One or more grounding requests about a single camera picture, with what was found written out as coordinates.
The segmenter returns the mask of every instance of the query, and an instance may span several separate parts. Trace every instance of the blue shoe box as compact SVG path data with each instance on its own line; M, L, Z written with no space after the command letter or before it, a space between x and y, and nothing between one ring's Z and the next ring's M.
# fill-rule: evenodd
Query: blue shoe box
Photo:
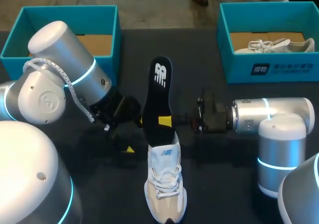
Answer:
M24 63L32 59L27 48L30 38L45 25L57 20L65 22L76 35L112 36L112 44L106 44L111 47L109 55L94 57L115 86L121 48L121 27L115 5L23 7L0 56L10 78L17 80L22 75Z
M315 40L316 51L235 54L234 32L301 32ZM227 83L319 81L319 10L313 2L221 3L217 42Z

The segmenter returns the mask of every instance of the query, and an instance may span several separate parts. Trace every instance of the concrete floor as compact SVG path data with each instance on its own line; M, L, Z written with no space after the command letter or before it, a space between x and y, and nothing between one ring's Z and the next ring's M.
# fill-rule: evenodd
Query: concrete floor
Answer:
M209 0L206 8L192 0L0 0L0 30L11 29L22 6L76 4L117 4L122 28L209 28L216 26L221 2L241 1L260 0Z

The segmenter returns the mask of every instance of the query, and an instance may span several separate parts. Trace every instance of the shoe box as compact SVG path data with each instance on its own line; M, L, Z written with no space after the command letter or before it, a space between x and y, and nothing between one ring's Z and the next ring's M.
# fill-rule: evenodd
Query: shoe box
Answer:
M4 45L0 60L12 80L23 73L30 38L53 21L65 22L116 86L120 65L121 26L115 5L23 7Z
M319 10L313 2L221 3L217 43L227 83L319 81ZM235 54L250 41L315 40L315 52Z

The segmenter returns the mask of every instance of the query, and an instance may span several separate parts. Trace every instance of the white sneaker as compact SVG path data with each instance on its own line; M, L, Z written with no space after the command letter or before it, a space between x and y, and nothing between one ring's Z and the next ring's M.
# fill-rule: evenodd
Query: white sneaker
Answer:
M248 48L239 49L235 53L285 53L285 52L314 52L315 41L309 38L305 42L291 42L289 39L271 41L251 41Z
M160 224L181 221L187 205L180 165L180 145L175 133L171 145L150 147L149 175L144 185L145 198L154 219Z

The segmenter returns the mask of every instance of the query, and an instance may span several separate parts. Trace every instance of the cardboard insert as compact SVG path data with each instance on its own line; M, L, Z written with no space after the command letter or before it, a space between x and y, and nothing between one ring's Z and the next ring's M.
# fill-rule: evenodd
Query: cardboard insert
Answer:
M230 33L234 51L247 48L250 41L277 41L281 38L290 39L292 42L304 42L305 38L301 32L233 32Z
M111 55L112 35L77 35L76 37L92 56Z

